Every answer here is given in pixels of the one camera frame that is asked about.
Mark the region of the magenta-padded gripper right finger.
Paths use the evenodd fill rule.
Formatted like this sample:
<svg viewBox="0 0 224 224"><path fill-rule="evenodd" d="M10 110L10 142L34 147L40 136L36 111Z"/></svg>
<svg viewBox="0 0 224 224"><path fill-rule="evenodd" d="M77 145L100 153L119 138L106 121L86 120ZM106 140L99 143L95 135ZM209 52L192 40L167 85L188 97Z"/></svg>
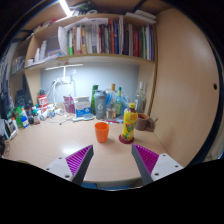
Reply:
<svg viewBox="0 0 224 224"><path fill-rule="evenodd" d="M183 166L168 154L162 153L158 155L137 144L132 145L132 155L135 159L144 185L148 185L183 169Z"/></svg>

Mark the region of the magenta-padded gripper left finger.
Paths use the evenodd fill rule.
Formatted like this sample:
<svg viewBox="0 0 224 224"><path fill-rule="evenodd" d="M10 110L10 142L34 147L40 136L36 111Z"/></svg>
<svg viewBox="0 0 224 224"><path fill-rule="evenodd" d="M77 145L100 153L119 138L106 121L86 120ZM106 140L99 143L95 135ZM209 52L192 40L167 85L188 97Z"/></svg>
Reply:
<svg viewBox="0 0 224 224"><path fill-rule="evenodd" d="M93 155L93 146L89 145L65 158L55 159L45 170L81 186Z"/></svg>

